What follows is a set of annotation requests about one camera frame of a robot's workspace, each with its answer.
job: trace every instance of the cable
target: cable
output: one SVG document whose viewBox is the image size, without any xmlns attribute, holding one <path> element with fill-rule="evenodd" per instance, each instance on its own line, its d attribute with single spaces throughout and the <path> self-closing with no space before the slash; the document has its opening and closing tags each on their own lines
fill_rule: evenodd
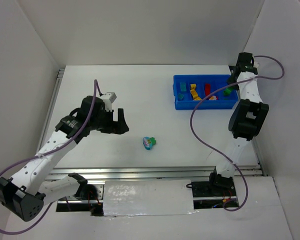
<svg viewBox="0 0 300 240">
<path fill-rule="evenodd" d="M 92 196 L 95 198 L 95 200 L 98 202 L 98 205 L 100 206 L 101 205 L 101 203 L 100 203 L 100 201 L 99 201 L 99 199 L 98 199 L 98 193 L 96 194 L 96 195 L 94 195 L 94 193 L 92 192 L 92 191 L 90 191 L 90 193 L 92 194 Z"/>
<path fill-rule="evenodd" d="M 84 128 L 86 127 L 87 123 L 89 122 L 90 120 L 90 117 L 91 117 L 91 113 L 94 109 L 94 105 L 95 105 L 95 102 L 96 102 L 96 96 L 97 96 L 97 90 L 99 93 L 101 93 L 100 91 L 100 88 L 99 88 L 99 85 L 98 85 L 98 81 L 95 79 L 94 80 L 94 90 L 93 90 L 93 98 L 92 98 L 92 102 L 91 102 L 91 106 L 90 106 L 90 110 L 89 110 L 89 113 L 83 123 L 83 125 L 81 126 L 81 128 L 77 131 L 77 133 L 69 139 L 69 141 L 67 141 L 64 145 L 62 145 L 61 147 L 59 148 L 56 148 L 54 150 L 51 150 L 51 151 L 48 151 L 44 154 L 44 156 L 47 156 L 47 155 L 50 155 L 50 154 L 54 154 L 55 152 L 65 148 L 66 146 L 68 146 L 73 140 L 75 140 L 78 135 L 84 130 Z M 8 170 L 14 168 L 15 166 L 19 165 L 19 164 L 23 164 L 23 163 L 27 163 L 29 161 L 32 161 L 32 160 L 35 160 L 35 159 L 38 159 L 39 156 L 32 156 L 32 157 L 29 157 L 29 158 L 26 158 L 24 160 L 20 160 L 20 161 L 17 161 L 16 163 L 8 166 L 7 168 L 5 168 L 4 170 L 2 170 L 0 172 L 0 177 Z M 33 225 L 31 225 L 30 227 L 28 227 L 27 229 L 24 229 L 24 230 L 21 230 L 21 231 L 5 231 L 5 230 L 2 230 L 0 229 L 0 233 L 1 234 L 6 234 L 6 235 L 19 235 L 19 234 L 23 234 L 29 230 L 31 230 L 33 227 L 35 227 L 43 218 L 44 216 L 46 215 L 46 213 L 48 212 L 49 208 L 51 207 L 52 203 L 50 203 L 47 207 L 47 209 L 45 210 L 45 212 L 42 214 L 42 216 L 38 219 L 38 221 L 36 221 Z"/>
<path fill-rule="evenodd" d="M 97 90 L 99 92 L 99 96 L 101 97 L 103 94 L 100 91 L 100 87 L 99 87 L 99 83 L 98 83 L 97 79 L 94 80 L 94 83 L 96 84 L 96 88 L 97 88 Z"/>
<path fill-rule="evenodd" d="M 89 207 L 89 211 L 91 212 L 91 205 L 90 205 L 90 192 L 88 192 L 88 207 Z"/>
<path fill-rule="evenodd" d="M 69 210 L 69 212 L 71 212 L 71 208 L 70 208 L 70 204 L 69 204 L 68 198 L 66 196 L 64 198 L 65 198 L 65 202 L 66 202 L 66 205 L 68 207 L 68 210 Z"/>
<path fill-rule="evenodd" d="M 279 79 L 282 79 L 285 75 L 285 68 L 284 66 L 281 64 L 281 62 L 279 62 L 277 59 L 275 59 L 274 57 L 271 57 L 271 56 L 265 56 L 265 55 L 257 55 L 257 56 L 254 56 L 255 58 L 267 58 L 267 59 L 271 59 L 273 61 L 275 61 L 281 68 L 282 70 L 282 74 L 281 76 L 279 77 L 269 77 L 269 76 L 256 76 L 255 78 L 258 78 L 258 79 L 269 79 L 269 80 L 279 80 Z M 221 87 L 215 91 L 213 91 L 212 93 L 210 93 L 208 96 L 204 97 L 202 100 L 200 100 L 200 102 L 195 106 L 195 108 L 193 109 L 192 113 L 191 113 L 191 117 L 190 117 L 190 128 L 191 128 L 191 131 L 193 133 L 193 135 L 195 136 L 195 138 L 202 144 L 204 144 L 205 146 L 207 146 L 208 148 L 216 151 L 217 153 L 219 153 L 220 155 L 222 155 L 223 157 L 225 157 L 231 164 L 233 164 L 233 166 L 237 169 L 237 171 L 239 172 L 240 176 L 242 177 L 242 180 L 244 182 L 244 186 L 245 186 L 245 197 L 244 197 L 244 200 L 242 202 L 242 204 L 240 206 L 238 206 L 237 208 L 235 209 L 227 209 L 226 208 L 226 203 L 229 203 L 229 202 L 232 202 L 232 201 L 236 201 L 236 199 L 230 199 L 228 201 L 226 201 L 225 203 L 223 203 L 222 207 L 226 210 L 226 211 L 229 211 L 229 212 L 235 212 L 235 211 L 238 211 L 239 209 L 241 209 L 247 202 L 247 199 L 248 199 L 248 195 L 249 195 L 249 189 L 248 189 L 248 184 L 247 184 L 247 181 L 246 181 L 246 178 L 244 176 L 244 174 L 242 173 L 242 171 L 239 169 L 239 167 L 234 163 L 234 161 L 232 161 L 226 154 L 224 154 L 222 151 L 216 149 L 215 147 L 209 145 L 208 143 L 206 143 L 205 141 L 203 141 L 195 132 L 194 130 L 194 126 L 193 126 L 193 118 L 194 118 L 194 114 L 196 112 L 196 110 L 198 109 L 198 107 L 203 103 L 203 101 L 209 99 L 210 97 L 212 97 L 213 95 L 215 95 L 216 93 L 226 89 L 226 88 L 229 88 L 229 87 L 232 87 L 232 86 L 235 86 L 235 85 L 238 85 L 238 84 L 243 84 L 243 83 L 247 83 L 249 81 L 252 81 L 254 78 L 249 78 L 249 79 L 246 79 L 246 80 L 243 80 L 243 81 L 238 81 L 238 82 L 234 82 L 234 83 L 231 83 L 227 86 L 224 86 L 224 87 Z"/>
</svg>

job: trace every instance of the blue bin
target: blue bin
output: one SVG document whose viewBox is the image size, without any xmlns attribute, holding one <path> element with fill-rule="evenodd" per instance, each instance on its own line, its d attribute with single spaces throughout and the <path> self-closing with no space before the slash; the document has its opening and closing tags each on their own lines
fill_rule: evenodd
<svg viewBox="0 0 300 240">
<path fill-rule="evenodd" d="M 195 91 L 203 99 L 205 95 L 205 84 L 210 84 L 210 92 L 227 85 L 230 75 L 174 75 L 173 95 L 176 110 L 191 110 L 196 107 L 199 101 L 195 101 L 190 93 L 190 84 L 196 84 Z M 185 83 L 186 91 L 181 91 L 181 83 Z M 178 98 L 178 94 L 183 95 L 183 99 Z M 205 100 L 198 109 L 232 109 L 238 101 L 237 91 L 232 91 L 230 95 L 224 96 L 224 91 L 215 94 L 218 100 Z"/>
</svg>

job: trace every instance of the white wall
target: white wall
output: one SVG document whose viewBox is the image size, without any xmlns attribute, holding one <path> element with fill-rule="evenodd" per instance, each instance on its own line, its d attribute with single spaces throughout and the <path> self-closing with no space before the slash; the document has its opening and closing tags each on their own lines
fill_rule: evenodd
<svg viewBox="0 0 300 240">
<path fill-rule="evenodd" d="M 300 3 L 266 0 L 245 51 L 278 58 L 282 80 L 260 80 L 260 95 L 270 110 L 257 137 L 263 164 L 274 176 L 295 240 L 300 240 Z M 260 60 L 260 74 L 280 75 L 275 63 Z"/>
<path fill-rule="evenodd" d="M 64 65 L 235 63 L 264 0 L 18 0 Z"/>
<path fill-rule="evenodd" d="M 35 153 L 57 71 L 17 3 L 0 0 L 0 171 Z M 3 229 L 8 215 L 0 205 Z"/>
</svg>

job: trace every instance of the white tape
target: white tape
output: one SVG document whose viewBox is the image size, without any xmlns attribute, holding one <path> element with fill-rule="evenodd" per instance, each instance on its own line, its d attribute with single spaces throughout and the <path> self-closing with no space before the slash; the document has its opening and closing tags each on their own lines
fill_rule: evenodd
<svg viewBox="0 0 300 240">
<path fill-rule="evenodd" d="M 106 181 L 105 216 L 186 215 L 194 213 L 190 180 Z"/>
</svg>

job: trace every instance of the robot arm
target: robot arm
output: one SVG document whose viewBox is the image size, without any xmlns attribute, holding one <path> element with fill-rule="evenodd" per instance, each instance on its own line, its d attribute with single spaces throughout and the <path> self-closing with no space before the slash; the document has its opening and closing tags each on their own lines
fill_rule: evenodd
<svg viewBox="0 0 300 240">
<path fill-rule="evenodd" d="M 113 121 L 112 103 L 116 98 L 114 92 L 96 97 L 89 122 L 83 131 L 66 147 L 45 155 L 63 146 L 78 132 L 88 116 L 93 97 L 85 97 L 80 108 L 74 109 L 70 115 L 62 118 L 47 143 L 36 154 L 39 158 L 28 162 L 9 179 L 0 178 L 1 204 L 28 222 L 38 215 L 44 205 L 65 196 L 79 197 L 88 181 L 77 173 L 71 173 L 58 181 L 44 182 L 44 180 L 57 163 L 82 138 L 87 137 L 90 131 L 98 130 L 107 134 L 124 134 L 129 131 L 122 108 L 118 109 L 118 121 Z"/>
<path fill-rule="evenodd" d="M 254 78 L 251 81 L 241 83 L 235 87 L 240 92 L 240 101 L 236 106 L 228 129 L 233 139 L 228 144 L 225 154 L 239 163 L 239 157 L 245 146 L 253 137 L 257 136 L 269 111 L 269 105 L 263 103 L 260 98 L 257 78 L 257 68 L 254 67 L 254 58 L 251 53 L 242 52 L 239 54 L 235 69 L 227 83 L 235 83 Z M 230 188 L 233 183 L 235 167 L 226 159 L 219 163 L 209 177 L 210 184 L 216 187 Z"/>
</svg>

